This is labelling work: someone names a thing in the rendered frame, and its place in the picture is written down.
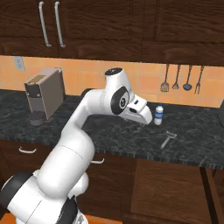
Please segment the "grey coffee machine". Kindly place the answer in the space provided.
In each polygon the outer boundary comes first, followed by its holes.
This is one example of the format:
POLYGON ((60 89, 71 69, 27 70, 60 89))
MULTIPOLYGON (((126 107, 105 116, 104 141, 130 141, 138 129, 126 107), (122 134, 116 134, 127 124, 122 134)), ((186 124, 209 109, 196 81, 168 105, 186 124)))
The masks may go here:
POLYGON ((24 83, 24 89, 33 126, 49 120, 66 98, 62 69, 59 67, 44 68, 24 83))

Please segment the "white bottle blue label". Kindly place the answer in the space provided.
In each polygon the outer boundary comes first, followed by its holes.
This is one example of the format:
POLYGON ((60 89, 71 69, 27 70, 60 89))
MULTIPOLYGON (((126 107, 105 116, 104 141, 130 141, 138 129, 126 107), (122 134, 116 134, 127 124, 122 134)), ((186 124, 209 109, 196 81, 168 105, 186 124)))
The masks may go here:
POLYGON ((160 125, 162 123, 163 112, 164 112, 164 109, 163 109, 162 105, 158 104, 156 107, 155 117, 154 117, 154 123, 156 125, 160 125))

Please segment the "white wall outlet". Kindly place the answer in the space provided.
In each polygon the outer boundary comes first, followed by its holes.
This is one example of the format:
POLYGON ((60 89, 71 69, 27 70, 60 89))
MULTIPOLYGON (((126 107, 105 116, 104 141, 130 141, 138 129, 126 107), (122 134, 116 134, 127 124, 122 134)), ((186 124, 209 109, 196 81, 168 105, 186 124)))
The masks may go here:
POLYGON ((15 56, 14 57, 14 62, 15 62, 16 69, 18 71, 24 71, 25 70, 25 65, 24 65, 24 62, 23 62, 23 58, 21 56, 15 56))

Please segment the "dark wood wall cupboard door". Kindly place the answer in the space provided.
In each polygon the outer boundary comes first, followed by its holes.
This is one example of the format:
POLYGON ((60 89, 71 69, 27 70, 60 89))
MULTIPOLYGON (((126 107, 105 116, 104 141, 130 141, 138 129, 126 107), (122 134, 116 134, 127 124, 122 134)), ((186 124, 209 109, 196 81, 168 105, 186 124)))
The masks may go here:
POLYGON ((59 5, 64 59, 139 61, 144 0, 53 0, 59 5))
POLYGON ((224 66, 224 0, 144 0, 142 61, 224 66))
POLYGON ((0 55, 58 58, 59 48, 54 22, 53 0, 0 0, 0 55), (39 18, 43 1, 46 47, 39 18))

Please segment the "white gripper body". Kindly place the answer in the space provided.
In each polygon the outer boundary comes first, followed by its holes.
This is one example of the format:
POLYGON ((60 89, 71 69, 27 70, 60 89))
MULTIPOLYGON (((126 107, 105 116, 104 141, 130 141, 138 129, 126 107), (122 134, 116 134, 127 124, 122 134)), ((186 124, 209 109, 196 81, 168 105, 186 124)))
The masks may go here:
POLYGON ((142 124, 149 124, 152 121, 151 110, 148 106, 143 107, 140 111, 135 108, 126 108, 121 113, 121 117, 142 124))

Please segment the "hanging dark slotted spatula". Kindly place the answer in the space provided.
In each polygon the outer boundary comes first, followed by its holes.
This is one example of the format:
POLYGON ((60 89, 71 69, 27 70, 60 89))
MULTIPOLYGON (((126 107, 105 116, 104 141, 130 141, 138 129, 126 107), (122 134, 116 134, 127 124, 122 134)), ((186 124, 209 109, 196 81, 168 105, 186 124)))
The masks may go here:
POLYGON ((168 92, 169 88, 170 88, 169 83, 167 82, 169 66, 170 66, 169 64, 166 65, 164 82, 160 86, 160 91, 161 92, 168 92))

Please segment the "hanging dark ladle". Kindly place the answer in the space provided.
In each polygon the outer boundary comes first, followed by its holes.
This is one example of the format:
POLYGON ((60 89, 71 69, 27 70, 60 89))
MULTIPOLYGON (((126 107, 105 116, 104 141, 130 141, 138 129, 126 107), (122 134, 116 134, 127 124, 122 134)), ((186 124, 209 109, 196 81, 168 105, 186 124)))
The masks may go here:
POLYGON ((186 83, 183 85, 183 89, 185 91, 190 91, 192 89, 192 85, 189 83, 189 79, 190 79, 190 75, 191 75, 192 68, 193 68, 193 66, 190 65, 189 66, 189 71, 188 71, 186 83))

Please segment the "dark wood drawer front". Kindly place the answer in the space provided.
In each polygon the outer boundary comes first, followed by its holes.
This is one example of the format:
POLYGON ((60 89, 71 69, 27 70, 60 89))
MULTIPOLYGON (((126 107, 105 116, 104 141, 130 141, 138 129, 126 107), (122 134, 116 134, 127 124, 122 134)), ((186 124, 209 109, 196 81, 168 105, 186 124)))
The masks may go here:
POLYGON ((0 173, 3 179, 7 180, 17 172, 34 172, 39 169, 52 149, 38 143, 0 140, 0 173), (34 154, 24 154, 18 151, 19 147, 27 151, 37 151, 34 154))
POLYGON ((109 154, 95 154, 94 160, 104 160, 103 164, 91 164, 87 169, 90 184, 118 189, 130 183, 130 168, 124 167, 123 159, 109 154))

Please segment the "grey peeler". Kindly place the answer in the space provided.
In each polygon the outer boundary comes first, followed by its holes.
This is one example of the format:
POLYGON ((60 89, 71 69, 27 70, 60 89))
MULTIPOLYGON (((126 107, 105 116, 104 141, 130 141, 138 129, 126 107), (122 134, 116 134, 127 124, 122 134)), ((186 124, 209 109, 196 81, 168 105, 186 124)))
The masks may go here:
POLYGON ((164 140, 164 142, 161 144, 160 149, 162 150, 167 143, 171 140, 174 139, 177 135, 174 133, 171 133, 170 131, 166 131, 166 139, 164 140))

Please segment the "dark wood base cupboard door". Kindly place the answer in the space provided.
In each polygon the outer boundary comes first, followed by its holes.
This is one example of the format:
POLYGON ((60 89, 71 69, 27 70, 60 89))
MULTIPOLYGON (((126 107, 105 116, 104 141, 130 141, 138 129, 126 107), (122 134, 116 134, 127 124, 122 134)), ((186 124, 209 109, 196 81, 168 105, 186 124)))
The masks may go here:
POLYGON ((212 224, 197 167, 138 159, 130 211, 179 224, 212 224))

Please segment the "hanging dark slotted spoon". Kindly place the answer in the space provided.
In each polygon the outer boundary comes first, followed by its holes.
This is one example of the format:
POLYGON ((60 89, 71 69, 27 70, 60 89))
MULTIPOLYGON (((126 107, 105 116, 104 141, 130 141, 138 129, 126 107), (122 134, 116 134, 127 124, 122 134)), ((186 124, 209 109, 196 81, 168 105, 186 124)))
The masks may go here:
POLYGON ((179 81, 180 68, 181 68, 181 65, 178 64, 178 70, 177 70, 176 80, 175 80, 174 84, 172 85, 172 89, 179 89, 178 81, 179 81))

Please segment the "hanging dark meat fork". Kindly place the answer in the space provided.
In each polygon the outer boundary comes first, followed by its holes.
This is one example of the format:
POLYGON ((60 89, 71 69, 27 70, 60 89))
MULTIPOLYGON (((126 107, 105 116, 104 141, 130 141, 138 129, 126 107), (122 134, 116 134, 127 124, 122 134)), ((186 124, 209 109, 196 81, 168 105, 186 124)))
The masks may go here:
POLYGON ((196 94, 199 94, 200 93, 200 81, 201 81, 201 77, 202 77, 202 74, 203 74, 203 71, 204 71, 204 67, 205 66, 201 66, 200 67, 200 73, 199 73, 199 79, 198 79, 198 82, 196 83, 196 86, 195 86, 195 90, 194 90, 194 93, 196 94))

